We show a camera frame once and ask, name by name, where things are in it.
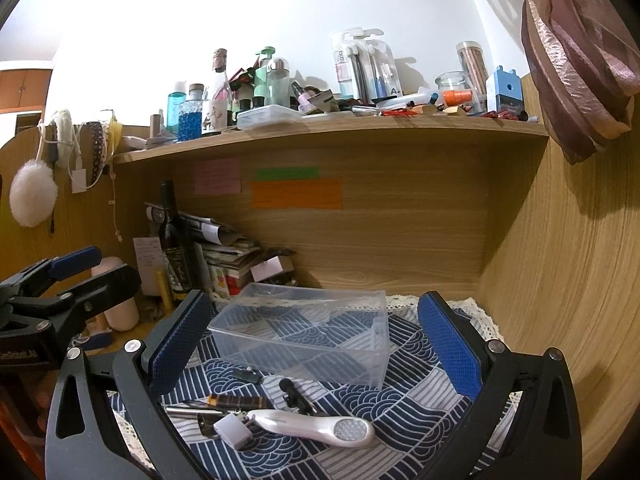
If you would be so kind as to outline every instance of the pink cloth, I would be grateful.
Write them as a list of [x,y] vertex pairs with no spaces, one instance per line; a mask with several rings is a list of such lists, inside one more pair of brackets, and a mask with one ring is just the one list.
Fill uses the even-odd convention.
[[631,129],[640,50],[609,0],[525,0],[522,43],[571,164]]

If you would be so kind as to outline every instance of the orange cap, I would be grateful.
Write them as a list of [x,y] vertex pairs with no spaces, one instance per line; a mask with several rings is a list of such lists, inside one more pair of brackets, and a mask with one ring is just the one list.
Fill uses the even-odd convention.
[[443,94],[447,106],[458,106],[474,100],[474,93],[471,90],[447,90]]

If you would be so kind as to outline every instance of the plastic storage box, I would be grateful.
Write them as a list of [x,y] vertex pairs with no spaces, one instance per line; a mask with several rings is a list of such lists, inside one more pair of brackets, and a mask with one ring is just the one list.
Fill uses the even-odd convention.
[[299,379],[381,388],[389,359],[383,290],[251,283],[209,329],[221,359]]
[[302,117],[300,112],[280,105],[253,108],[238,114],[238,130],[251,130],[270,124],[295,123]]

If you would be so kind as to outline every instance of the white cylinder container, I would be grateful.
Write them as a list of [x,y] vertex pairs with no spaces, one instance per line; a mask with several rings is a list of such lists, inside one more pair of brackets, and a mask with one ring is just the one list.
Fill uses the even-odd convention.
[[[92,267],[91,275],[97,276],[107,270],[115,269],[122,265],[122,260],[116,256],[108,256],[103,258],[99,265]],[[138,313],[138,307],[136,301],[133,298],[129,298],[127,301],[123,301],[114,307],[111,307],[104,313],[107,318],[109,326],[113,330],[118,332],[124,332],[131,330],[138,324],[140,320],[140,314]]]

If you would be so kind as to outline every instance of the pink sticky note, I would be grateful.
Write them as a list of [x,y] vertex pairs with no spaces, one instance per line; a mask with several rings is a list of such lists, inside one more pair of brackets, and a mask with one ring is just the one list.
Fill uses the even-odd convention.
[[193,182],[196,195],[238,194],[242,191],[240,160],[220,158],[198,162],[193,167]]

